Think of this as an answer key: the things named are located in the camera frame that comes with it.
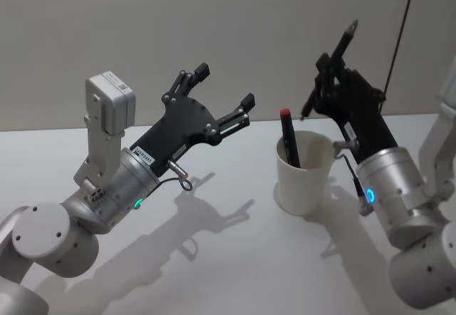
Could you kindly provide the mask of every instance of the tabletop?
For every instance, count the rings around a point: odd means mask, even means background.
[[[435,117],[385,120],[417,162]],[[342,139],[332,120],[294,126]],[[125,146],[146,129],[128,129]],[[375,214],[358,215],[344,161],[333,164],[328,196],[314,214],[294,217],[277,206],[280,136],[279,121],[253,122],[217,147],[192,148],[180,165],[193,191],[176,182],[158,188],[98,237],[98,258],[82,276],[63,279],[35,264],[23,285],[55,315],[456,314],[453,300],[419,312],[395,295],[388,260],[396,250]],[[86,130],[6,132],[0,143],[0,213],[62,202],[76,190]],[[453,201],[442,205],[450,219],[456,217]]]

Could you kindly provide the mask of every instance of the barcode label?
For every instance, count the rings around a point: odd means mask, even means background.
[[[133,153],[136,154],[147,165],[151,165],[155,161],[152,156],[150,156],[139,146],[133,149]]]
[[[125,89],[129,89],[127,85],[123,83],[112,71],[106,71],[105,73],[101,74],[105,77],[106,80],[111,82],[115,87],[120,88],[122,91]]]
[[[181,156],[181,154],[184,153],[186,148],[187,147],[185,146],[185,144],[183,146],[181,146],[180,149],[178,151],[176,151],[175,154],[172,156],[172,159],[173,160],[178,159]]]
[[[348,137],[350,140],[356,140],[356,134],[355,131],[353,131],[353,128],[351,127],[350,123],[346,123],[343,128],[345,128],[345,131],[347,132]]]

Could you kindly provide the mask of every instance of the red pen cap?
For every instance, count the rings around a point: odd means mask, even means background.
[[[280,116],[281,117],[286,117],[288,115],[291,115],[291,112],[288,108],[284,108],[283,110],[280,110]]]

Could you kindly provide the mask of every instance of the white cup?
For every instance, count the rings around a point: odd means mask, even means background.
[[[285,212],[302,216],[312,213],[323,199],[334,149],[331,140],[319,133],[296,131],[295,136],[301,168],[286,161],[282,138],[276,146],[278,196]]]

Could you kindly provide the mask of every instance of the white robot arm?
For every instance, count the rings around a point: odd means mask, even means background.
[[[316,85],[302,118],[312,110],[327,115],[347,142],[358,143],[351,152],[366,199],[390,243],[400,250],[389,264],[390,282],[406,304],[425,309],[456,295],[456,223],[438,207],[454,192],[456,61],[439,94],[439,116],[420,151],[425,180],[383,121],[379,104],[384,93],[345,67],[342,53],[353,38],[351,29],[332,56],[325,53],[318,60]]]
[[[162,97],[165,115],[130,148],[121,148],[124,130],[134,123],[135,94],[106,72],[85,82],[88,157],[74,176],[79,189],[61,204],[21,207],[0,219],[0,313],[45,315],[48,304],[20,285],[33,263],[61,277],[87,271],[98,255],[96,234],[106,234],[161,185],[172,170],[183,189],[187,173],[177,164],[193,145],[218,145],[249,125],[250,93],[227,116],[215,120],[191,89],[209,75],[203,63],[181,71]]]
[[[420,169],[426,183],[417,192],[427,200],[423,206],[429,209],[435,209],[454,192],[456,59],[438,97],[439,115],[420,149]],[[442,219],[421,240],[410,243],[391,259],[389,275],[399,297],[415,308],[428,308],[455,297],[456,222]]]

